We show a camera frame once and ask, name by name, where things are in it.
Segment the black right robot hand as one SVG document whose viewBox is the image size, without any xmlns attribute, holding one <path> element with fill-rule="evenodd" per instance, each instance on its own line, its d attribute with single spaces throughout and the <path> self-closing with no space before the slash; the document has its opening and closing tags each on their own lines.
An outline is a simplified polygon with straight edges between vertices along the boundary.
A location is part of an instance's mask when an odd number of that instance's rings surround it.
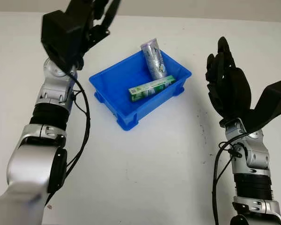
<svg viewBox="0 0 281 225">
<path fill-rule="evenodd" d="M 220 37 L 217 54 L 207 58 L 206 80 L 212 106 L 222 116 L 220 126 L 244 117 L 251 106 L 251 89 L 242 69 L 235 64 L 225 37 Z"/>
</svg>

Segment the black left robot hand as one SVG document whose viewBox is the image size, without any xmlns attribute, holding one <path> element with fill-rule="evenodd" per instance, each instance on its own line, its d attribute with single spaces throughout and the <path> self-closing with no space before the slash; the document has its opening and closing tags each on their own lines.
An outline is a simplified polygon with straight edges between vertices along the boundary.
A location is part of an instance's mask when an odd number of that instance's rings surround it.
<svg viewBox="0 0 281 225">
<path fill-rule="evenodd" d="M 84 66 L 85 53 L 110 34 L 111 25 L 121 1 L 119 0 L 72 0 L 66 15 L 80 27 L 78 47 L 75 50 L 74 62 L 77 70 Z"/>
</svg>

